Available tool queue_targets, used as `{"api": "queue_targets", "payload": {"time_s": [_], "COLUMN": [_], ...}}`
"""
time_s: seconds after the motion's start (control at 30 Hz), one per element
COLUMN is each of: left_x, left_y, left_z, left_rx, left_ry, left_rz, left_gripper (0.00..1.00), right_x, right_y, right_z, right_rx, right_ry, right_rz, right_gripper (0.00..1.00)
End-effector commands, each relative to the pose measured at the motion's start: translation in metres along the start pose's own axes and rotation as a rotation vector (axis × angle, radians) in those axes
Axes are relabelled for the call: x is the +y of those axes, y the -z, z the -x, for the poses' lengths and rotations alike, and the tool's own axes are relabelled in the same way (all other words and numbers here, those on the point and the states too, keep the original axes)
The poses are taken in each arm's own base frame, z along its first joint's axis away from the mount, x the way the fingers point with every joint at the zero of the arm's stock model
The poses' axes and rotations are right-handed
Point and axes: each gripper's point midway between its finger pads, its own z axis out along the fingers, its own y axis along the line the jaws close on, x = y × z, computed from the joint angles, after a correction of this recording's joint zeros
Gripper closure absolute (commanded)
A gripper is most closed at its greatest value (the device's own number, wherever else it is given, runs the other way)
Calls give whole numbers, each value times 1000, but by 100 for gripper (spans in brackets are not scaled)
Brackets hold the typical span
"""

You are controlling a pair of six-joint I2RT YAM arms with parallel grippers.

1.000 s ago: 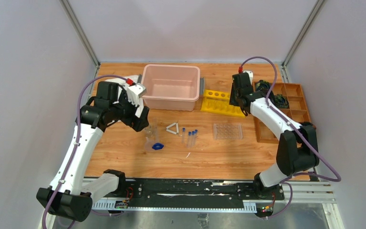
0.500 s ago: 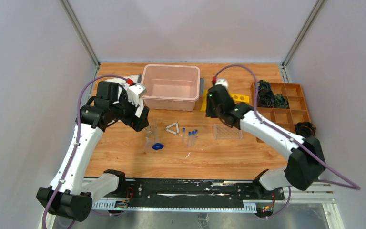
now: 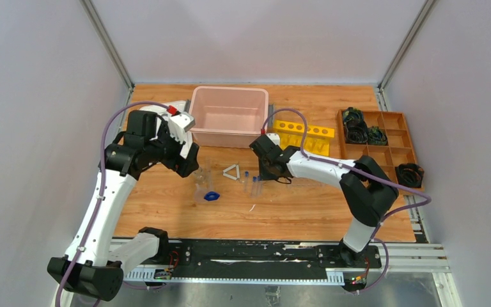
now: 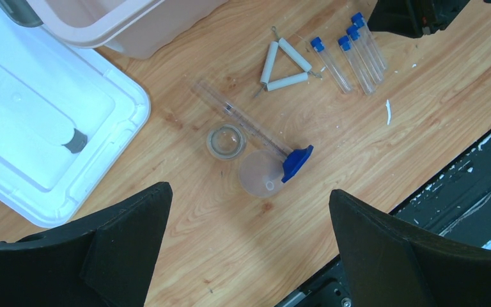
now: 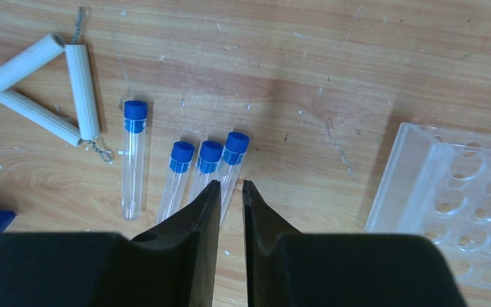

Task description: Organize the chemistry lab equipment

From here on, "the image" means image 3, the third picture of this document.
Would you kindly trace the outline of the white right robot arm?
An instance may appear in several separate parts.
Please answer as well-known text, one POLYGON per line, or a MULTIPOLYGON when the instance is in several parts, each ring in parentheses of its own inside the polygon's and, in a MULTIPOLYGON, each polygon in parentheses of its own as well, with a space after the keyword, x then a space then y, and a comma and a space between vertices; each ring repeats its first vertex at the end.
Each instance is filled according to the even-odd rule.
POLYGON ((327 158, 297 146, 282 149, 266 134, 249 147, 258 158, 264 181, 290 184, 294 178, 306 178, 341 189, 352 221, 339 242, 336 257, 348 267, 359 265, 371 236, 399 197, 375 160, 367 155, 358 160, 327 158))

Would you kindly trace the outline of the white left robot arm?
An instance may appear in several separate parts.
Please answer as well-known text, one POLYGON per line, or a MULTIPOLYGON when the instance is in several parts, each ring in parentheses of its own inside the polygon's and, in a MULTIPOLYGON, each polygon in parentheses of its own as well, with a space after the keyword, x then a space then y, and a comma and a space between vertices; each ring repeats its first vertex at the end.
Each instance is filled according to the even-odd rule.
POLYGON ((143 172, 163 165, 182 178, 198 168, 199 146, 189 131, 194 117, 173 107, 166 115, 133 110, 128 125, 112 141, 103 140, 97 183, 88 210, 71 245, 53 257, 48 273, 59 283, 58 294, 69 291, 96 302, 116 297, 124 277, 146 260, 173 261, 168 233, 145 226, 118 249, 111 240, 133 188, 143 172))

